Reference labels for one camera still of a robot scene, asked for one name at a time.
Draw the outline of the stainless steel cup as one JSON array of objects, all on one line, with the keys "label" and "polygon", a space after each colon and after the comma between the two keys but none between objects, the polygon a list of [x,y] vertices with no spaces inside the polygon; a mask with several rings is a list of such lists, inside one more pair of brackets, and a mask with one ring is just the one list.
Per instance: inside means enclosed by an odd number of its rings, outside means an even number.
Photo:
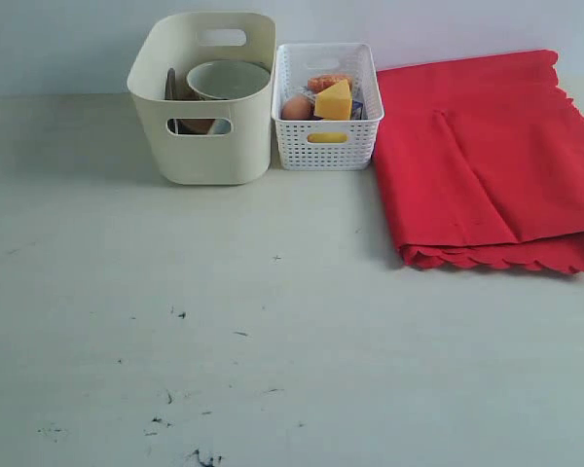
[{"label": "stainless steel cup", "polygon": [[226,119],[215,119],[208,131],[208,135],[224,135],[232,130],[231,123]]}]

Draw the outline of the pale green ceramic bowl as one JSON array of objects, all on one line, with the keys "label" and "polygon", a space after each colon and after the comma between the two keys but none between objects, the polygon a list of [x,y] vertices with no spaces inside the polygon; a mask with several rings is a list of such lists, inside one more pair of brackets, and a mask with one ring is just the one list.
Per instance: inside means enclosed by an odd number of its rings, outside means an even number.
[{"label": "pale green ceramic bowl", "polygon": [[235,100],[260,91],[270,79],[270,72],[256,63],[219,59],[191,69],[186,83],[201,99]]}]

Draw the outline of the cream plastic bin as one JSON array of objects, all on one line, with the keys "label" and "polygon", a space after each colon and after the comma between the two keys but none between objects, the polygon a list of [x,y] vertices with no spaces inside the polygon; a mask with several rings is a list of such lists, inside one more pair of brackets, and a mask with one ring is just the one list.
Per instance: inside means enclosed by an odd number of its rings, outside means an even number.
[{"label": "cream plastic bin", "polygon": [[[273,81],[235,100],[166,101],[167,70],[177,88],[189,89],[187,73],[219,59],[274,67],[276,27],[247,12],[187,12],[159,20],[128,74],[127,86],[160,173],[181,185],[239,185],[263,175],[271,162]],[[184,135],[167,129],[169,119],[226,119],[224,135]]]}]

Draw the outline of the brown wooden plate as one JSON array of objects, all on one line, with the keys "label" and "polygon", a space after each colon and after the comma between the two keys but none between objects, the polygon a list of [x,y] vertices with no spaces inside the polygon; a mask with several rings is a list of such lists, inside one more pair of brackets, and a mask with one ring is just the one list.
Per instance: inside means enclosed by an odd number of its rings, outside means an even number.
[{"label": "brown wooden plate", "polygon": [[[197,100],[197,95],[188,90],[185,95],[180,94],[177,88],[175,70],[169,68],[166,74],[164,99],[166,101],[193,101]],[[167,129],[175,134],[184,135],[206,135],[210,132],[214,119],[169,119],[166,123]]]}]

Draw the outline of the fried chicken piece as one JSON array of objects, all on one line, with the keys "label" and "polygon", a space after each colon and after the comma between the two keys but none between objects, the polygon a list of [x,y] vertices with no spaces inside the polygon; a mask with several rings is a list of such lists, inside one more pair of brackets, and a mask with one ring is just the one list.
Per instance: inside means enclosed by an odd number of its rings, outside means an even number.
[{"label": "fried chicken piece", "polygon": [[307,82],[307,89],[314,93],[320,93],[341,81],[347,82],[348,88],[353,90],[353,79],[346,74],[325,74],[310,78]]}]

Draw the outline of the white perforated plastic basket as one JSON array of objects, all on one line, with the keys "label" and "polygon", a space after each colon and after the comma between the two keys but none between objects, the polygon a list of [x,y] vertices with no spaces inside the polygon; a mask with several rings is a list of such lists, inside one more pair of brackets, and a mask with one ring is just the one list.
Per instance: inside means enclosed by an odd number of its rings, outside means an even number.
[{"label": "white perforated plastic basket", "polygon": [[[352,101],[364,104],[362,120],[285,121],[284,103],[302,94],[314,101],[308,79],[325,74],[346,74],[353,79]],[[377,72],[369,46],[359,43],[284,44],[277,48],[274,66],[272,119],[283,168],[288,170],[358,170],[374,152],[379,124],[384,116]],[[312,144],[311,133],[342,132],[342,144]]]}]

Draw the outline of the brown egg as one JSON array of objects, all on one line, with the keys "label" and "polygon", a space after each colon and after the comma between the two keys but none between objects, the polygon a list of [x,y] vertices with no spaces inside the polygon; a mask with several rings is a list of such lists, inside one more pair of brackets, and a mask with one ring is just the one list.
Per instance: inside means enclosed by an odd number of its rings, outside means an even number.
[{"label": "brown egg", "polygon": [[311,119],[312,115],[312,103],[302,94],[290,97],[281,110],[281,118],[285,121],[307,121]]}]

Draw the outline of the red tablecloth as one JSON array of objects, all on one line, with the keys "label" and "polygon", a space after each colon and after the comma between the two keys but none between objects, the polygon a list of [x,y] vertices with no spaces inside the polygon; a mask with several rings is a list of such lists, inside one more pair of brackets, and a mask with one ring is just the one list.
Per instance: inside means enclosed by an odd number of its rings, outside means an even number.
[{"label": "red tablecloth", "polygon": [[374,163],[405,264],[584,272],[584,117],[549,50],[381,71]]}]

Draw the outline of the small milk carton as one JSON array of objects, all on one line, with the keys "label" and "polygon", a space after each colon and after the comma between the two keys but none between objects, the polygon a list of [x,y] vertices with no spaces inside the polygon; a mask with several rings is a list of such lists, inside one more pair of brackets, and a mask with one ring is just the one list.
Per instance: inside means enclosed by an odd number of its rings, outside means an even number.
[{"label": "small milk carton", "polygon": [[363,119],[363,108],[364,104],[361,101],[353,100],[351,103],[350,118],[352,120],[362,120]]}]

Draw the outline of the yellow cheese wedge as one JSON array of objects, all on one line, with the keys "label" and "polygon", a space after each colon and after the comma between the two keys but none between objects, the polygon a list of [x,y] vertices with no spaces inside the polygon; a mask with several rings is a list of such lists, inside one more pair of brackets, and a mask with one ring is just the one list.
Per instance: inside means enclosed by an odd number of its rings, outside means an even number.
[{"label": "yellow cheese wedge", "polygon": [[315,96],[314,115],[323,120],[350,119],[352,96],[347,80],[341,80]]}]

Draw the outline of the yellow lemon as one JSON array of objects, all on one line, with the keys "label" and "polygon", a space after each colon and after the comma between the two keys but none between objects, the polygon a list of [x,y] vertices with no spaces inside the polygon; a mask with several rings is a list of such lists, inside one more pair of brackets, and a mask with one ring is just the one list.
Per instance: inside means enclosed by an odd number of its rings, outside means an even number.
[{"label": "yellow lemon", "polygon": [[309,134],[307,140],[312,144],[342,144],[347,142],[347,135],[342,132],[319,132]]}]

